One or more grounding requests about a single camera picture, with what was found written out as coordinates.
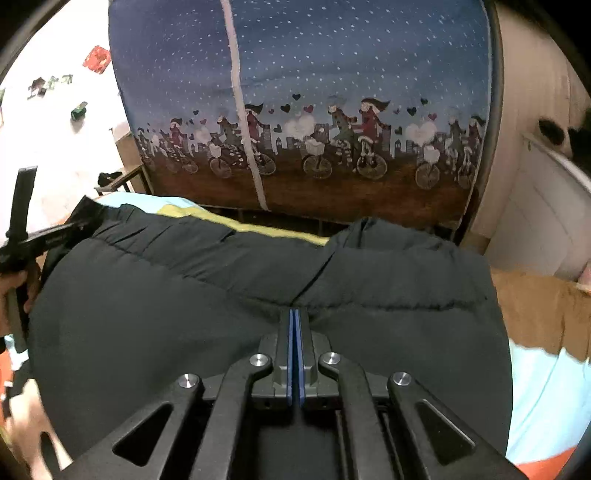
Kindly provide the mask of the person left hand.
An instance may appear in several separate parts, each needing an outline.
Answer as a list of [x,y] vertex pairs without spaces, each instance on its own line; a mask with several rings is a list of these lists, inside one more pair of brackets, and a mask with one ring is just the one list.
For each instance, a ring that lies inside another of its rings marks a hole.
[[[26,292],[24,306],[19,305],[18,290]],[[40,269],[37,263],[32,263],[26,270],[18,273],[1,274],[1,331],[2,337],[15,331],[21,322],[20,316],[28,314],[40,289]]]

